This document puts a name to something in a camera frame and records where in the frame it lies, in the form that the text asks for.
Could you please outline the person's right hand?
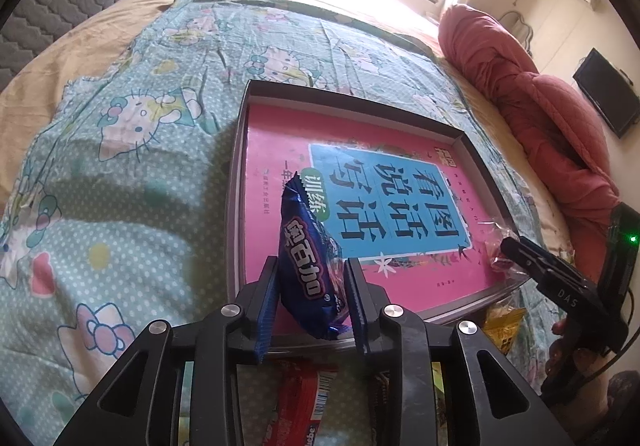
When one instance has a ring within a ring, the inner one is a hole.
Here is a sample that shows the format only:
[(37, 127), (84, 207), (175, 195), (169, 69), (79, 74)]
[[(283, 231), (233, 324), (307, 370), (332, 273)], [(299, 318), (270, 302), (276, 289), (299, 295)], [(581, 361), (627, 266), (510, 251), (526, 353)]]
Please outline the person's right hand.
[(552, 326), (555, 341), (544, 366), (546, 379), (541, 387), (548, 406), (568, 404), (581, 388), (594, 379), (606, 363), (601, 350), (591, 350), (589, 333), (574, 318), (565, 317)]

